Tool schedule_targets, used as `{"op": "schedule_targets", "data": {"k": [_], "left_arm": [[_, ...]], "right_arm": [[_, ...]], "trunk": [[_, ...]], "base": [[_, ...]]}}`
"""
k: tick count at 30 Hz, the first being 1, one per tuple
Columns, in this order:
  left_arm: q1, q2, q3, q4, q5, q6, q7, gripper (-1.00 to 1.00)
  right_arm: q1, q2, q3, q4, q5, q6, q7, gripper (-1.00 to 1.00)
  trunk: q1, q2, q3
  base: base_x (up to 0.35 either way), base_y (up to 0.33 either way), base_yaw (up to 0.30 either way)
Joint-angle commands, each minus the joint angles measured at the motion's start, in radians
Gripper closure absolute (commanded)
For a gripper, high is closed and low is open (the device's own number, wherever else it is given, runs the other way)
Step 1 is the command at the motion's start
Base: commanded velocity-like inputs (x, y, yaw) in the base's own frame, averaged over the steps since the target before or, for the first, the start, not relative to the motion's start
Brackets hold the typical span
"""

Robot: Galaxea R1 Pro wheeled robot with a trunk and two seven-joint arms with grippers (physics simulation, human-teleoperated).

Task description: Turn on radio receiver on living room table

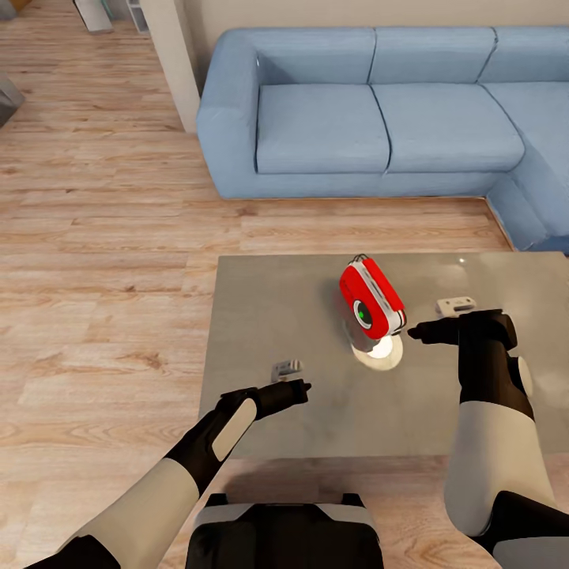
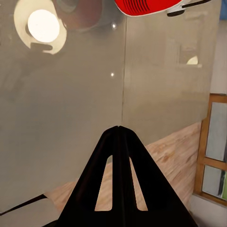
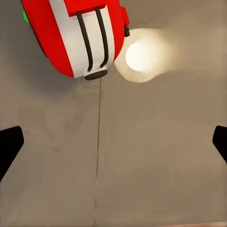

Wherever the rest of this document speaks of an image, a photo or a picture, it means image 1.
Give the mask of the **radio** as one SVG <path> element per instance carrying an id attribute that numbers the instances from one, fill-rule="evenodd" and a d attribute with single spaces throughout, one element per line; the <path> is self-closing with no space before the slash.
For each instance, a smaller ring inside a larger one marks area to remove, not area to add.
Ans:
<path id="1" fill-rule="evenodd" d="M 404 305 L 372 258 L 350 262 L 340 288 L 366 336 L 382 339 L 401 332 L 407 320 Z"/>

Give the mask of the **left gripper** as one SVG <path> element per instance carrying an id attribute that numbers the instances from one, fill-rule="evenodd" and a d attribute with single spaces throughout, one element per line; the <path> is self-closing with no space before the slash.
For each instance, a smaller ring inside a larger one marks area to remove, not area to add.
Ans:
<path id="1" fill-rule="evenodd" d="M 271 390 L 275 401 L 275 410 L 273 413 L 278 413 L 283 409 L 287 409 L 292 405 L 303 405 L 307 403 L 308 396 L 307 390 L 311 388 L 311 384 L 303 385 L 303 379 L 297 379 L 291 382 L 271 383 L 266 386 Z"/>

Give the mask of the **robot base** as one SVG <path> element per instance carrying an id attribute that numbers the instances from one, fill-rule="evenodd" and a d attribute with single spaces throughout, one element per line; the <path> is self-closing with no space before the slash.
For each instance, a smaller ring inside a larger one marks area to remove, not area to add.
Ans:
<path id="1" fill-rule="evenodd" d="M 195 518 L 185 569 L 384 569 L 372 513 L 343 504 L 237 503 L 212 493 Z"/>

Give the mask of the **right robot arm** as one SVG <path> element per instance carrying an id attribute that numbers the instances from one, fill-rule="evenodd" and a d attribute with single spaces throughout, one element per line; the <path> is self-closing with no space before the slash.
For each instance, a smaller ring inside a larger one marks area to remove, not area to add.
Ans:
<path id="1" fill-rule="evenodd" d="M 435 322 L 407 331 L 423 344 L 459 346 L 458 423 L 444 486 L 447 515 L 502 569 L 569 569 L 569 514 L 542 458 L 526 361 L 502 309 L 471 311 L 469 296 L 437 300 Z"/>

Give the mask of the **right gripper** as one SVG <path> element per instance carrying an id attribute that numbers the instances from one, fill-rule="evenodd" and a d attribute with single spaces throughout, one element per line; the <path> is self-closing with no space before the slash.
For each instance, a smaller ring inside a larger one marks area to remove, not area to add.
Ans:
<path id="1" fill-rule="evenodd" d="M 421 339 L 423 344 L 442 343 L 456 345 L 456 343 L 450 339 L 447 332 L 448 325 L 453 319 L 454 318 L 451 317 L 435 320 L 435 322 L 422 322 L 419 326 L 410 328 L 407 333 L 413 339 Z"/>

